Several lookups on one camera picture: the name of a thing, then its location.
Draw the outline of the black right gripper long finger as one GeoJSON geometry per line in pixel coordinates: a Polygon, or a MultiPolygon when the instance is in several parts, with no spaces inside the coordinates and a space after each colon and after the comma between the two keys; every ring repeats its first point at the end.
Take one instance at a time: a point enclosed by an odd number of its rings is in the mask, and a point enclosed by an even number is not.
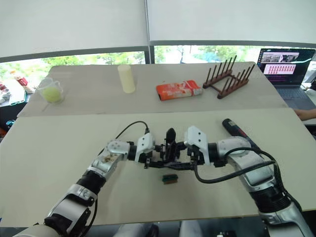
{"type": "Polygon", "coordinates": [[[171,165],[171,169],[174,169],[174,170],[194,170],[194,168],[195,168],[195,165],[189,162],[174,163],[171,165]]]}

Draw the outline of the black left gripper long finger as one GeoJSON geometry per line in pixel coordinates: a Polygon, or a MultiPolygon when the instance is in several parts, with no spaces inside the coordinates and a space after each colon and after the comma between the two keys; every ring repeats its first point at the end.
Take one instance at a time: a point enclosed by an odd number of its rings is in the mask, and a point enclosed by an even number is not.
{"type": "Polygon", "coordinates": [[[148,168],[170,168],[168,165],[161,163],[161,162],[154,162],[154,161],[150,161],[149,163],[145,163],[145,169],[148,168]]]}

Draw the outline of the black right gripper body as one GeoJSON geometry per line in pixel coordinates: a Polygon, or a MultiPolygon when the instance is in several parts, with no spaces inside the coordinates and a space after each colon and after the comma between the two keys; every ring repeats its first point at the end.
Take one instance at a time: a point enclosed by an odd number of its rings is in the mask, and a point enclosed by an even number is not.
{"type": "Polygon", "coordinates": [[[190,157],[190,162],[192,165],[204,165],[204,156],[200,151],[200,148],[196,145],[187,147],[187,155],[190,157]]]}

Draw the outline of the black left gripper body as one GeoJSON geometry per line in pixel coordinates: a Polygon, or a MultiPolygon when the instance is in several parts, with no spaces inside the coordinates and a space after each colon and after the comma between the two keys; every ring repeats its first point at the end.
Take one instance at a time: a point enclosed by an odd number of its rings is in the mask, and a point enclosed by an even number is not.
{"type": "MultiPolygon", "coordinates": [[[[149,149],[147,149],[141,145],[137,146],[134,162],[135,163],[142,163],[144,165],[144,168],[145,168],[145,163],[149,163],[150,161],[153,161],[153,151],[155,151],[154,148],[155,148],[155,145],[149,149]]],[[[154,162],[164,163],[163,158],[164,158],[164,155],[160,155],[160,160],[154,161],[154,162]]]]}

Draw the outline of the person's bare hand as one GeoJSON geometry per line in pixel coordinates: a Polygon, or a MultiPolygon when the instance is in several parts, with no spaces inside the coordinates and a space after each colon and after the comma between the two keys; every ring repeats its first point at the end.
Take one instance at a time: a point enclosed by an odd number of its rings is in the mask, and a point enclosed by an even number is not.
{"type": "Polygon", "coordinates": [[[315,119],[316,118],[316,109],[311,109],[311,110],[295,109],[294,112],[299,117],[299,119],[301,121],[306,121],[306,120],[310,120],[310,119],[315,119]]]}

